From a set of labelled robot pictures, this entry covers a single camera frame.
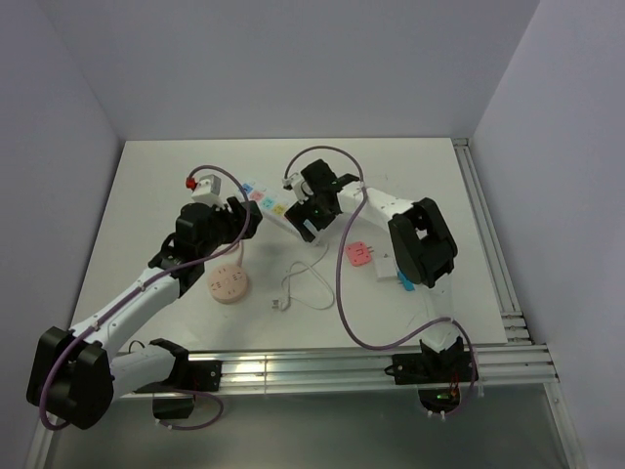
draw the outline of white tabletop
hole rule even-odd
[[[367,186],[398,197],[435,200],[458,244],[456,268],[451,276],[453,315],[476,344],[502,344],[506,334],[495,297],[478,229],[456,156],[448,139],[329,139],[128,142],[115,176],[74,322],[102,308],[126,288],[174,230],[180,208],[189,203],[185,188],[188,172],[200,164],[229,170],[239,181],[255,179],[292,198],[281,189],[284,168],[299,150],[312,145],[333,145],[358,159]],[[302,158],[295,170],[322,157],[337,175],[355,173],[340,154],[320,150]],[[226,181],[222,198],[236,191]],[[328,230],[330,249],[317,265],[334,285],[339,234],[344,216]],[[350,241],[362,240],[374,255],[392,255],[389,236],[380,228],[357,221]],[[234,305],[214,301],[206,276],[182,299],[152,318],[134,338],[149,341],[164,337],[190,350],[269,351],[354,347],[343,329],[336,307],[312,310],[293,303],[286,312],[271,308],[281,295],[280,281],[296,260],[313,262],[320,247],[305,244],[264,220],[253,239],[245,242],[243,267],[252,288]],[[236,254],[207,264],[210,272]],[[325,292],[309,274],[293,280],[293,293],[323,303]],[[355,268],[344,263],[343,296],[346,314],[363,340],[385,344],[407,334],[432,315],[426,288],[407,292],[396,281],[376,281],[372,264]],[[410,344],[418,343],[418,337]]]

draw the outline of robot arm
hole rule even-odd
[[[167,236],[148,268],[127,290],[70,330],[52,327],[41,336],[26,391],[31,404],[39,406],[44,383],[59,356],[76,337],[94,325],[96,330],[76,345],[61,363],[47,395],[47,411],[86,429],[102,418],[114,399],[124,394],[154,382],[180,386],[188,368],[188,351],[172,342],[156,339],[139,352],[114,360],[113,357],[152,316],[195,284],[204,273],[202,259],[219,246],[237,239],[248,208],[250,220],[243,238],[256,233],[263,218],[256,202],[243,202],[249,204],[246,208],[235,197],[230,197],[227,204],[223,204],[218,197],[219,186],[219,178],[215,176],[204,178],[198,184],[193,182],[195,202],[181,209],[175,232]],[[192,265],[168,271],[189,262]],[[162,277],[147,282],[155,275]],[[99,320],[137,287],[142,294],[125,303],[106,322]]]
[[[362,203],[358,178],[351,174],[337,178],[321,159],[283,185],[298,198],[285,217],[308,242],[337,215],[353,213]],[[453,271],[458,247],[433,200],[413,202],[372,188],[367,188],[367,196],[360,216],[390,234],[397,266],[410,281],[433,288],[439,278]]]

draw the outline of wire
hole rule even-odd
[[[217,411],[217,415],[215,415],[213,418],[211,418],[210,420],[204,423],[200,423],[199,425],[188,425],[188,426],[174,425],[165,420],[158,420],[158,423],[160,425],[162,425],[163,427],[167,427],[169,430],[181,430],[181,431],[201,430],[203,428],[210,427],[217,420],[219,420],[219,418],[224,413],[224,401],[222,401],[220,398],[218,398],[214,394],[206,393],[203,391],[191,391],[191,390],[186,390],[186,389],[175,389],[174,392],[180,393],[180,394],[187,394],[187,395],[193,396],[194,398],[198,397],[198,398],[211,399],[217,403],[217,405],[219,406],[219,410]]]
[[[304,306],[308,306],[309,308],[313,310],[318,310],[318,311],[328,310],[334,306],[334,290],[332,290],[332,287],[330,286],[330,284],[314,268],[314,266],[316,266],[325,257],[329,249],[330,249],[330,244],[326,243],[325,249],[323,253],[321,254],[321,256],[310,265],[303,261],[295,261],[293,264],[291,264],[291,266],[287,270],[288,274],[282,279],[282,282],[280,283],[280,287],[282,288],[282,292],[284,293],[284,299],[280,303],[280,311],[287,310],[291,306],[291,300],[302,303]],[[301,271],[293,272],[293,268],[297,265],[302,265],[304,266],[304,268]],[[325,287],[326,291],[330,294],[329,304],[325,306],[316,306],[316,305],[312,305],[302,300],[301,298],[297,298],[296,296],[291,295],[291,277],[298,276],[299,274],[303,274],[304,272],[310,272],[318,280],[321,286]]]
[[[245,246],[243,246],[243,241],[240,241],[238,243],[238,257],[236,258],[236,265],[238,267],[241,267],[241,265],[243,265],[243,253],[245,252]]]
[[[62,430],[63,428],[66,428],[69,425],[69,422],[67,421],[65,421],[64,423],[60,425],[53,424],[48,418],[48,414],[46,412],[46,406],[48,403],[48,394],[50,393],[50,388],[52,387],[52,383],[54,382],[57,376],[57,373],[59,372],[63,364],[67,361],[68,357],[71,355],[73,350],[78,346],[78,344],[80,344],[83,340],[89,337],[89,335],[92,332],[99,329],[102,324],[107,322],[110,318],[112,318],[115,314],[117,314],[124,306],[126,306],[130,301],[132,301],[135,297],[137,297],[139,294],[145,291],[147,287],[151,286],[157,280],[167,277],[171,273],[175,271],[179,271],[180,269],[185,269],[187,267],[196,266],[198,264],[203,264],[207,261],[216,259],[222,256],[223,254],[230,252],[245,236],[245,232],[247,232],[247,228],[249,227],[250,218],[251,218],[250,205],[249,203],[247,203],[249,202],[249,197],[247,196],[247,192],[245,191],[243,186],[241,186],[241,183],[239,183],[238,180],[234,176],[232,176],[231,173],[229,173],[225,169],[220,168],[219,166],[214,166],[212,164],[204,164],[201,166],[197,166],[195,169],[193,169],[189,173],[187,178],[188,179],[192,178],[196,173],[198,173],[199,171],[203,171],[203,170],[217,171],[218,173],[221,173],[227,176],[234,183],[234,185],[240,190],[241,194],[243,195],[243,200],[246,202],[245,222],[243,223],[243,228],[241,229],[241,232],[238,234],[238,236],[234,239],[234,241],[231,244],[229,244],[227,247],[225,247],[221,251],[214,252],[210,256],[203,257],[201,259],[196,259],[194,261],[186,262],[184,264],[179,264],[178,266],[171,267],[162,272],[159,272],[153,277],[150,277],[144,282],[143,288],[137,287],[131,290],[126,296],[124,296],[121,300],[115,303],[106,313],[104,313],[94,323],[94,325],[87,327],[73,341],[69,343],[67,348],[65,348],[65,350],[61,352],[61,354],[59,355],[55,363],[52,365],[52,368],[50,369],[50,372],[48,373],[48,377],[46,378],[46,381],[43,384],[43,388],[41,389],[41,397],[39,399],[39,419],[41,420],[41,423],[43,424],[43,426],[46,427],[48,430],[58,431],[58,430]]]
[[[135,344],[139,344],[142,346],[142,348],[145,348],[146,346],[144,345],[144,343],[141,340],[133,340],[130,344],[128,344],[128,353],[132,354],[133,353],[133,345]]]
[[[313,147],[308,147],[307,149],[303,149],[302,151],[297,153],[293,157],[293,159],[291,159],[291,161],[287,164],[286,169],[284,171],[284,179],[288,179],[289,178],[289,171],[291,170],[291,167],[293,166],[295,161],[297,161],[304,154],[306,154],[306,153],[308,153],[310,151],[317,150],[317,149],[328,149],[328,150],[331,150],[331,151],[336,151],[336,152],[342,154],[343,156],[345,156],[347,159],[349,159],[355,165],[356,170],[358,172],[358,177],[359,177],[360,183],[361,183],[362,202],[358,205],[358,207],[356,208],[356,210],[354,211],[354,213],[352,214],[352,216],[348,220],[347,224],[345,225],[345,229],[343,230],[343,234],[341,235],[341,242],[339,244],[339,251],[338,251],[338,254],[337,254],[337,258],[336,258],[336,285],[335,285],[336,306],[337,306],[337,309],[339,310],[339,318],[341,319],[341,323],[343,324],[343,327],[345,328],[346,332],[348,333],[350,338],[352,338],[352,340],[357,345],[359,345],[360,347],[362,347],[364,349],[374,350],[374,351],[385,351],[385,350],[394,349],[396,347],[399,347],[400,345],[405,344],[407,341],[409,341],[410,339],[412,339],[416,335],[420,334],[424,330],[432,327],[433,325],[436,325],[436,324],[439,324],[439,323],[443,323],[443,322],[451,322],[453,325],[455,325],[458,328],[458,330],[460,330],[460,333],[465,338],[465,340],[467,342],[467,346],[469,347],[469,353],[471,355],[471,363],[472,363],[471,383],[469,385],[469,394],[471,394],[472,391],[473,391],[473,388],[474,388],[474,386],[476,384],[477,363],[476,363],[475,351],[473,349],[473,345],[471,343],[471,340],[469,339],[469,336],[467,335],[467,332],[465,331],[464,327],[462,327],[462,325],[460,325],[460,323],[457,320],[455,320],[453,318],[450,318],[450,317],[441,317],[441,318],[436,318],[435,320],[430,320],[430,321],[426,322],[425,324],[421,325],[420,327],[418,327],[417,329],[415,329],[412,332],[410,332],[408,335],[400,338],[399,340],[396,340],[395,342],[393,342],[391,344],[387,344],[387,345],[370,345],[370,344],[367,344],[366,342],[360,340],[355,335],[354,331],[350,327],[350,324],[348,323],[347,317],[345,315],[345,310],[343,308],[343,297],[342,297],[342,294],[341,294],[341,272],[342,272],[342,267],[343,267],[343,251],[345,250],[345,244],[346,244],[346,241],[347,241],[347,238],[348,238],[348,234],[350,233],[350,229],[352,228],[352,225],[354,224],[354,221],[357,218],[358,214],[362,211],[362,209],[364,208],[364,206],[367,203],[367,199],[368,199],[367,187],[364,184],[364,173],[362,171],[362,166],[360,166],[360,163],[358,163],[358,161],[353,156],[351,156],[349,153],[347,153],[344,149],[339,149],[339,148],[331,147],[331,146],[328,146],[328,145],[315,145]],[[465,400],[466,399],[462,400],[460,402],[460,404],[458,406],[456,406],[456,408],[453,411],[455,412],[460,407],[462,407],[462,405],[464,404]]]

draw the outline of white cable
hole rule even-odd
[[[330,244],[326,243],[325,249],[323,253],[321,254],[321,256],[310,265],[303,261],[295,261],[293,264],[291,264],[291,266],[289,267],[287,271],[287,275],[280,282],[280,287],[282,288],[282,292],[284,293],[284,297],[281,300],[278,300],[276,303],[276,306],[280,311],[286,311],[291,306],[291,301],[297,301],[299,303],[302,303],[304,306],[308,306],[309,308],[313,310],[317,310],[317,311],[327,310],[334,306],[334,290],[332,289],[330,284],[327,281],[325,281],[325,279],[314,268],[314,266],[318,264],[325,257],[329,249],[330,249]],[[297,265],[302,265],[304,266],[304,268],[300,271],[293,272],[293,268]],[[302,300],[301,298],[291,295],[291,277],[297,276],[299,274],[303,274],[304,272],[310,272],[318,280],[318,282],[325,288],[325,290],[329,293],[330,302],[328,304],[323,305],[323,306],[312,305]]]

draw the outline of purple cable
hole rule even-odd
[[[219,417],[221,417],[222,414],[224,413],[224,401],[222,401],[221,399],[219,399],[217,396],[213,394],[204,393],[201,391],[190,391],[190,390],[183,390],[183,389],[175,389],[174,392],[180,393],[180,394],[189,394],[191,396],[198,396],[200,398],[212,399],[218,404],[219,410],[217,411],[217,415],[215,415],[213,418],[211,418],[207,422],[200,423],[199,425],[182,426],[182,425],[173,425],[163,420],[158,421],[160,425],[162,425],[163,427],[167,427],[170,430],[183,430],[183,431],[201,430],[202,428],[206,428],[214,424],[217,420],[219,420]]]
[[[220,168],[218,166],[213,166],[211,164],[204,164],[202,166],[198,166],[198,167],[196,167],[195,169],[193,169],[190,172],[188,177],[192,178],[197,172],[203,171],[203,170],[216,171],[218,173],[221,173],[221,174],[227,176],[236,185],[236,187],[240,190],[241,194],[243,195],[243,199],[245,200],[245,202],[249,202],[249,198],[247,196],[247,192],[245,191],[243,186],[241,186],[241,183],[239,183],[238,180],[234,176],[232,176],[231,173],[229,173],[225,169],[222,169],[222,168]],[[175,272],[175,271],[178,271],[180,269],[187,268],[187,267],[196,266],[197,264],[203,264],[204,262],[213,260],[213,259],[215,259],[215,258],[217,258],[217,257],[219,257],[219,256],[221,256],[223,254],[226,254],[227,252],[229,252],[245,236],[245,232],[247,232],[247,228],[248,228],[248,226],[250,224],[250,218],[251,218],[250,207],[249,207],[249,205],[246,204],[246,208],[245,208],[245,223],[243,223],[243,228],[242,228],[241,232],[238,234],[236,239],[231,244],[229,244],[227,247],[225,247],[221,251],[214,252],[210,256],[204,257],[202,259],[196,259],[194,261],[186,262],[184,264],[180,264],[178,266],[171,267],[171,268],[169,268],[169,269],[167,269],[167,270],[165,270],[163,272],[159,272],[158,274],[156,274],[153,277],[150,277],[148,280],[146,280],[144,282],[144,290],[145,290],[146,287],[149,287],[150,285],[155,283],[157,280],[170,275],[172,272]],[[104,315],[102,315],[101,318],[98,319],[97,326],[100,326],[101,324],[104,324],[105,322],[107,322],[110,318],[113,317],[113,315],[118,313],[124,306],[126,306],[132,299],[134,299],[137,295],[139,295],[144,290],[142,290],[141,288],[137,287],[134,290],[130,291],[126,296],[124,296],[121,300],[119,300],[110,310],[108,310]],[[48,403],[48,394],[50,392],[50,388],[52,387],[52,383],[53,383],[55,377],[57,376],[57,373],[59,372],[59,370],[61,369],[61,366],[63,366],[63,364],[65,363],[65,361],[69,357],[69,355],[73,352],[73,350],[76,348],[76,346],[78,344],[80,344],[83,340],[85,340],[95,330],[96,329],[93,326],[89,326],[81,334],[79,334],[73,341],[71,341],[69,343],[69,345],[67,346],[67,348],[65,350],[63,350],[62,353],[59,355],[59,357],[57,358],[57,360],[53,364],[52,368],[50,369],[50,372],[48,373],[48,377],[46,378],[46,381],[44,382],[43,388],[41,389],[41,398],[39,399],[39,419],[41,420],[41,423],[43,424],[43,426],[46,427],[48,430],[52,430],[52,431],[62,430],[63,428],[65,428],[65,427],[67,427],[69,425],[69,422],[64,422],[64,423],[62,423],[60,425],[55,425],[55,424],[53,424],[50,421],[50,419],[48,418],[48,414],[46,413],[46,406],[47,406],[47,403]],[[219,418],[219,416],[222,414],[222,411],[223,410],[221,410],[219,412],[219,415],[217,416],[217,418]]]
[[[339,317],[341,318],[341,323],[343,324],[343,327],[345,328],[346,332],[352,338],[352,340],[356,344],[358,344],[360,347],[362,347],[363,349],[374,350],[374,351],[385,351],[385,350],[394,349],[395,347],[399,347],[400,345],[405,344],[407,341],[412,339],[414,336],[420,334],[421,332],[423,332],[424,330],[432,327],[433,325],[436,325],[436,324],[441,323],[441,322],[451,322],[456,327],[458,327],[458,329],[460,330],[460,332],[464,336],[465,340],[467,341],[467,346],[469,347],[469,352],[471,354],[472,371],[471,371],[471,384],[469,385],[469,392],[471,393],[473,391],[473,389],[474,389],[475,384],[476,384],[477,363],[476,363],[476,358],[475,358],[475,355],[474,355],[475,352],[474,352],[473,346],[471,344],[471,340],[469,340],[469,336],[467,335],[467,332],[458,323],[458,321],[453,320],[452,318],[449,318],[449,317],[442,317],[442,318],[437,318],[435,320],[430,320],[429,322],[426,322],[425,324],[423,324],[422,326],[420,326],[416,330],[410,332],[405,337],[402,337],[401,339],[393,342],[392,344],[388,344],[388,345],[370,345],[370,344],[367,344],[366,342],[360,340],[354,334],[354,331],[350,327],[350,324],[348,323],[347,317],[345,316],[345,310],[343,309],[343,297],[342,297],[342,294],[341,294],[341,272],[342,272],[342,267],[343,267],[343,252],[345,251],[345,243],[347,241],[348,234],[350,233],[350,229],[352,228],[352,225],[354,224],[354,221],[357,218],[358,214],[362,211],[362,209],[364,208],[364,206],[367,203],[367,199],[368,199],[367,187],[364,184],[364,173],[362,171],[362,167],[356,161],[356,159],[353,156],[351,156],[349,153],[347,153],[345,150],[338,149],[336,147],[331,147],[331,146],[328,146],[328,145],[316,145],[314,147],[309,147],[307,149],[303,149],[302,151],[297,153],[295,156],[293,156],[293,159],[291,159],[289,164],[286,166],[286,170],[284,171],[284,179],[287,179],[289,177],[289,171],[291,170],[291,167],[293,166],[295,161],[297,161],[301,156],[303,156],[304,154],[308,153],[309,151],[313,151],[313,150],[316,150],[316,149],[329,149],[329,150],[332,150],[332,151],[337,151],[338,153],[342,154],[343,156],[346,156],[355,165],[355,167],[356,167],[356,169],[358,171],[358,177],[360,179],[360,182],[362,183],[362,202],[358,205],[358,207],[356,208],[356,210],[354,211],[354,213],[352,214],[352,216],[348,220],[348,223],[345,225],[345,229],[343,230],[343,234],[341,235],[341,242],[339,243],[339,252],[338,252],[338,255],[337,255],[337,258],[336,258],[336,306],[337,306],[337,308],[339,310]],[[456,408],[454,408],[451,412],[456,411],[458,408],[460,408],[464,401],[465,400],[461,401],[460,404],[458,406],[456,406]]]

